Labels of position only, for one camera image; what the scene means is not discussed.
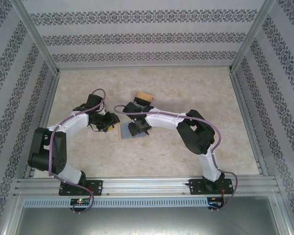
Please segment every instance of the marble-pattern floor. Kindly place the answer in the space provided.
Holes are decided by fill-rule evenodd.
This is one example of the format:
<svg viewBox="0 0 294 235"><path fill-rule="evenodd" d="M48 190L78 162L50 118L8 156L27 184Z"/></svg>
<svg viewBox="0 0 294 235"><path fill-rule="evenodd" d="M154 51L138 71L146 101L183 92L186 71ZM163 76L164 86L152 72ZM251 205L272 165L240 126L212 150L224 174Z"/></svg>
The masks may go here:
<svg viewBox="0 0 294 235"><path fill-rule="evenodd" d="M227 68L63 71L48 126L86 102L96 88L106 90L105 104L111 112L115 105L132 101L137 91L153 95L152 105L162 110L197 110L222 133L216 150L220 168L259 174ZM118 116L121 122L130 121ZM117 128L108 133L84 128L68 140L68 161L88 177L202 175L197 155L185 147L178 132L155 127L149 133L144 138L119 140ZM47 175L35 172L35 177Z"/></svg>

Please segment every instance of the metal ventilation grille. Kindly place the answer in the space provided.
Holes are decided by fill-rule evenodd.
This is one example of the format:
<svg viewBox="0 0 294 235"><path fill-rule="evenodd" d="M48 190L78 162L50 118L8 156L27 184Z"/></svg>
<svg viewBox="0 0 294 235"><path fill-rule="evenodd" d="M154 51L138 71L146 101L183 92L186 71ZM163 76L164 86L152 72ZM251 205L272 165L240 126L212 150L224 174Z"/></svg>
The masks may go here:
<svg viewBox="0 0 294 235"><path fill-rule="evenodd" d="M206 207L206 197L192 198L95 198L95 208L148 208L148 207ZM68 208L70 199L26 199L25 208Z"/></svg>

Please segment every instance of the black mounting plate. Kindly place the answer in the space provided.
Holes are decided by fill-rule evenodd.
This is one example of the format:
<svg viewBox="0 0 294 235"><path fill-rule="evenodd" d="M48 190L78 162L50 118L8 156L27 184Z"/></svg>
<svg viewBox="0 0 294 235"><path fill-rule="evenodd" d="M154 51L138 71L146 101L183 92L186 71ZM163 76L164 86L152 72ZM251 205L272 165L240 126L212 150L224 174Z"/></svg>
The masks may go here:
<svg viewBox="0 0 294 235"><path fill-rule="evenodd" d="M233 185L232 180L224 179L220 184L218 192L211 192L205 188L205 182L203 179L190 179L190 185L196 186L196 188L192 188L190 186L191 195L203 195L203 194L221 194L221 189L224 189L224 194L232 194L233 193Z"/></svg>
<svg viewBox="0 0 294 235"><path fill-rule="evenodd" d="M70 191L70 188L75 187L61 182L59 189L59 196L89 196L89 192L83 190L82 193ZM102 180L86 180L86 188L90 189L94 196L101 196L102 193Z"/></svg>

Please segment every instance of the wallpaper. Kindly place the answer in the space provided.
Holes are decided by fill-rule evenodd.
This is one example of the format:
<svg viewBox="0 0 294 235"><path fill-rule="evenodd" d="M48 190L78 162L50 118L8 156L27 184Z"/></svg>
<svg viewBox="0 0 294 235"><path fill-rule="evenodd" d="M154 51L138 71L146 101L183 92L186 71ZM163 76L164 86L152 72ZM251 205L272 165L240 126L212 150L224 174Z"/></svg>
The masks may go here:
<svg viewBox="0 0 294 235"><path fill-rule="evenodd" d="M53 80L8 0L0 0L0 221L22 178Z"/></svg>
<svg viewBox="0 0 294 235"><path fill-rule="evenodd" d="M61 69L229 66L263 0L24 0Z"/></svg>
<svg viewBox="0 0 294 235"><path fill-rule="evenodd" d="M237 77L266 167L294 228L294 0L277 1Z"/></svg>

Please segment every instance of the purple wire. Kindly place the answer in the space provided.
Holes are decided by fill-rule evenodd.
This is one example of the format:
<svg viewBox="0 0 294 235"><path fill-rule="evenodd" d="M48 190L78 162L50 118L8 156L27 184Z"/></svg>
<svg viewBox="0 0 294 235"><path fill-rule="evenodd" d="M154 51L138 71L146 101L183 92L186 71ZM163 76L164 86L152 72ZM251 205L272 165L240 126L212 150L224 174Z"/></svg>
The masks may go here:
<svg viewBox="0 0 294 235"><path fill-rule="evenodd" d="M96 105L96 106L93 107L93 108L90 108L90 109L87 109L87 110L81 111L81 112L79 112L79 113L77 113L77 114L74 114L74 115L71 115L71 116L67 117L66 119L64 119L63 121L61 121L61 122L55 127L55 129L53 130L53 132L52 132L52 134L51 134L51 137L50 137L50 145L49 145L49 166L48 166L48 175L49 175L49 176L52 176L52 172L51 172L51 170L52 170L52 150L53 150L53 139L54 139L54 134L55 134L55 132L60 128L61 125L63 125L65 122L67 122L67 121L70 120L71 118L73 118L73 117L75 117L75 116L78 116L78 115L81 115L81 114L84 114L84 113L86 113L86 112L92 111L92 110L94 110L94 109L100 107L100 105L103 104L104 100L106 99L106 92L104 91L104 89L102 89L102 88L98 88L98 89L94 90L94 91L92 92L92 94L94 94L94 93L97 92L97 91L102 91L102 92L103 92L103 98L102 98L102 101L101 101L98 105ZM57 180L63 182L63 183L66 183L66 184L68 184L68 185L72 185L72 186L75 186L75 187L81 188L81 189L86 190L86 191L88 191L88 192L90 193L90 195L91 195L91 197L92 197L92 202L91 202L90 206L87 207L85 210L78 212L79 214L82 214L82 213L88 211L88 210L93 206L94 201L95 201L95 198L94 198L94 194L93 194L93 192L92 192L91 190L89 190L88 188L83 187L83 186L81 186L81 185L73 184L73 183L71 183L71 182L68 182L68 181L66 181L66 180L64 180L64 179L62 179L62 178L60 178L60 177L57 176L57 175L54 175L53 177L54 177L55 179L57 179ZM76 211L74 211L74 207L75 207L76 205L77 205L77 204L73 205L73 208L72 208L73 213L76 213Z"/></svg>
<svg viewBox="0 0 294 235"><path fill-rule="evenodd" d="M183 119L197 120L197 121L200 121L200 122L203 122L203 123L206 123L206 124L210 125L210 126L216 131L216 133L218 134L218 137L219 137L218 142L217 142L216 145L211 149L211 156L212 156L212 161L213 161L213 163L214 163L214 166L215 166L215 168L216 168L218 171L220 171L220 172L222 172L222 173L225 173L225 174L232 174L232 175L234 176L234 178L235 178L235 187L234 187L233 193L232 193L232 195L230 196L228 202L227 202L222 208L220 208L219 211L223 210L223 209L224 209L224 208L225 208L225 207L226 207L226 206L232 201L233 196L234 196L234 194L235 194L235 192L236 192L236 189L237 189L237 186L238 186L238 178L237 178L236 174L233 173L233 172L231 172L231 171L221 170L221 169L218 167L217 163L216 163L216 159L215 159L214 151L215 151L215 149L220 145L222 137L221 137L221 132L220 132L220 130L219 130L214 124L212 124L211 122L208 122L208 121L206 121L206 120L204 120L204 119L197 118L197 117L179 116L179 115L176 115L176 114L170 114L170 113L161 112L161 111L160 111L160 112L125 113L125 112L122 112L122 111L117 110L118 107L125 107L125 105L117 105L117 106L115 106L115 107L113 108L114 111L115 111L116 113L119 113L119 114L125 114L125 115L162 114L162 115L167 115L167 116L174 117L174 118L183 118Z"/></svg>

